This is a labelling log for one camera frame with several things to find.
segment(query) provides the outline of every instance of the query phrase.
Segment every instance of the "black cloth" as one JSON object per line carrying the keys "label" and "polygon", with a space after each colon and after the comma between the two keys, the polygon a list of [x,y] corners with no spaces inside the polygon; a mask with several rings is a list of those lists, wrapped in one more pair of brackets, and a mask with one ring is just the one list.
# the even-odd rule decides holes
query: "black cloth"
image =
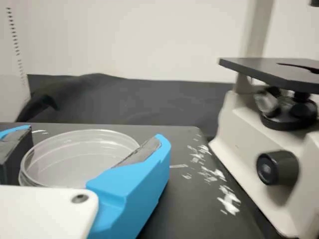
{"label": "black cloth", "polygon": [[232,87],[224,83],[133,80],[104,74],[28,78],[32,97],[45,99],[44,104],[52,107],[33,115],[28,109],[19,121],[192,125],[208,138],[216,134],[224,95]]}

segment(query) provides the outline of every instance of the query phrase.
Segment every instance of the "clear petri dish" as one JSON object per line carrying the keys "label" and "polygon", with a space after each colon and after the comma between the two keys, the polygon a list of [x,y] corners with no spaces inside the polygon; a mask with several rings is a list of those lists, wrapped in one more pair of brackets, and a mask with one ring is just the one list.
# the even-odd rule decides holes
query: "clear petri dish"
{"label": "clear petri dish", "polygon": [[21,186],[85,188],[85,183],[115,166],[139,144],[112,130],[86,129],[50,137],[21,161]]}

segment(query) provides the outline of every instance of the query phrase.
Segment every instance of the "white wall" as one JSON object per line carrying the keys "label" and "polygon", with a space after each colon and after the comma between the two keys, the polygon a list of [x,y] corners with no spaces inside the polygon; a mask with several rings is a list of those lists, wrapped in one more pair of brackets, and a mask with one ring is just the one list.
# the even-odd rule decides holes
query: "white wall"
{"label": "white wall", "polygon": [[319,7],[310,0],[275,0],[264,57],[319,60]]}
{"label": "white wall", "polygon": [[[28,73],[232,82],[247,0],[13,0]],[[319,59],[319,8],[276,0],[265,56]]]}
{"label": "white wall", "polygon": [[21,55],[15,52],[12,41],[8,16],[12,11],[6,9],[10,6],[9,0],[0,0],[0,121],[11,122],[16,119],[19,112],[30,98],[28,82],[23,67],[19,68],[18,60]]}

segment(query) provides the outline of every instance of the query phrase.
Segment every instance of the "microscope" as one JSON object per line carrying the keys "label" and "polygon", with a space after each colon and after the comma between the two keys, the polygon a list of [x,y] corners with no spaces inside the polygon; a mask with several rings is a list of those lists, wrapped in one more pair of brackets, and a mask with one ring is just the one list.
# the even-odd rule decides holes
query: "microscope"
{"label": "microscope", "polygon": [[[224,58],[239,73],[210,147],[276,230],[319,235],[319,61]],[[248,77],[266,83],[253,85]]]}

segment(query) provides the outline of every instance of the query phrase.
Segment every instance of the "blue clamp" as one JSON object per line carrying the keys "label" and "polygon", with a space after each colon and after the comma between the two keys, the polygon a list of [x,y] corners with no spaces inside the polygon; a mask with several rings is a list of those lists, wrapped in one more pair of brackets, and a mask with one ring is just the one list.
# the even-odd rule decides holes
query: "blue clamp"
{"label": "blue clamp", "polygon": [[160,146],[144,161],[111,168],[87,182],[86,188],[99,197],[89,239],[132,239],[139,234],[169,179],[170,143],[160,134],[155,138]]}
{"label": "blue clamp", "polygon": [[0,139],[3,139],[9,133],[16,132],[16,131],[22,130],[22,129],[29,129],[29,128],[30,128],[29,125],[22,125],[22,126],[18,126],[15,128],[9,128],[9,129],[6,129],[4,131],[0,131]]}

